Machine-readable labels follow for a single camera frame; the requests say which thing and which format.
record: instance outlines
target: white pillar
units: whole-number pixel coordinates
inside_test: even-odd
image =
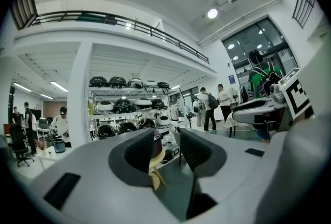
[[[0,58],[0,134],[4,133],[4,124],[8,124],[8,102],[15,63],[10,57]]]
[[[71,146],[87,143],[88,109],[87,82],[91,60],[92,42],[82,42],[74,59],[68,92],[68,122]]]

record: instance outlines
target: black rectangular slot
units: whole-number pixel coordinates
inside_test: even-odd
[[[245,152],[259,157],[262,157],[264,154],[264,151],[256,150],[255,148],[249,148]]]
[[[60,180],[52,187],[51,190],[43,197],[48,203],[58,210],[66,202],[68,196],[76,186],[80,179],[80,175],[73,173],[66,173]]]

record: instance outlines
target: cap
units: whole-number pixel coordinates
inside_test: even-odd
[[[67,108],[65,108],[64,106],[62,106],[61,108],[60,108],[60,115],[64,115],[64,114],[66,114],[67,113]]]

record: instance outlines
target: railing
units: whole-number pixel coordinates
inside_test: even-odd
[[[292,18],[294,18],[301,28],[304,28],[311,10],[314,7],[315,0],[296,0],[295,9]]]
[[[185,44],[184,42],[178,40],[177,38],[155,28],[148,24],[133,20],[127,17],[118,16],[115,14],[109,14],[97,11],[57,11],[49,12],[44,14],[39,14],[30,26],[36,26],[38,24],[44,24],[48,22],[62,22],[62,21],[77,21],[77,22],[94,22],[103,23],[113,26],[123,26],[127,30],[140,31],[151,37],[157,37],[162,39],[163,42],[168,42],[174,46],[185,50],[197,58],[207,62],[209,64],[209,59],[201,54],[199,51],[195,50],[193,47]]]

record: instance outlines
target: standing fan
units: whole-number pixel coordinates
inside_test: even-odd
[[[231,89],[229,89],[229,93],[230,93],[230,98],[233,98],[235,100],[236,106],[237,106],[238,105],[238,102],[237,102],[238,92],[235,89],[231,88]]]

